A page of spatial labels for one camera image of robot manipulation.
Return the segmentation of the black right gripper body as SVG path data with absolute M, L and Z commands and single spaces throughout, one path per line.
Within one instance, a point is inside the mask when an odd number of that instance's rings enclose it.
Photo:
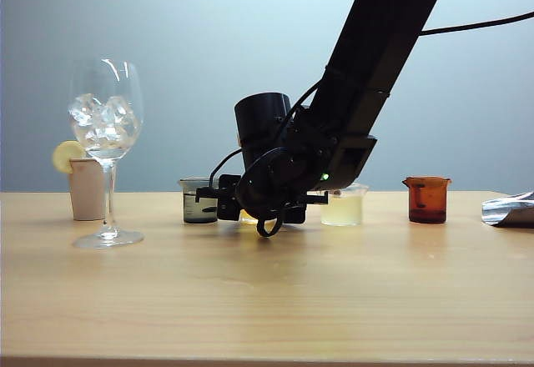
M 287 148 L 275 148 L 247 168 L 237 184 L 236 199 L 254 217 L 275 217 L 304 205 L 305 194 L 319 180 L 316 161 Z

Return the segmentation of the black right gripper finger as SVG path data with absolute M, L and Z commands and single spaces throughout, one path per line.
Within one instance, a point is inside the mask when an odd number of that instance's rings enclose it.
M 305 221 L 306 209 L 309 204 L 328 204 L 328 192 L 322 191 L 312 194 L 299 194 L 285 203 L 284 223 L 302 224 Z
M 237 200 L 236 188 L 240 180 L 239 175 L 222 174 L 217 182 L 196 189 L 195 200 L 216 199 L 217 218 L 220 220 L 239 220 L 242 206 Z

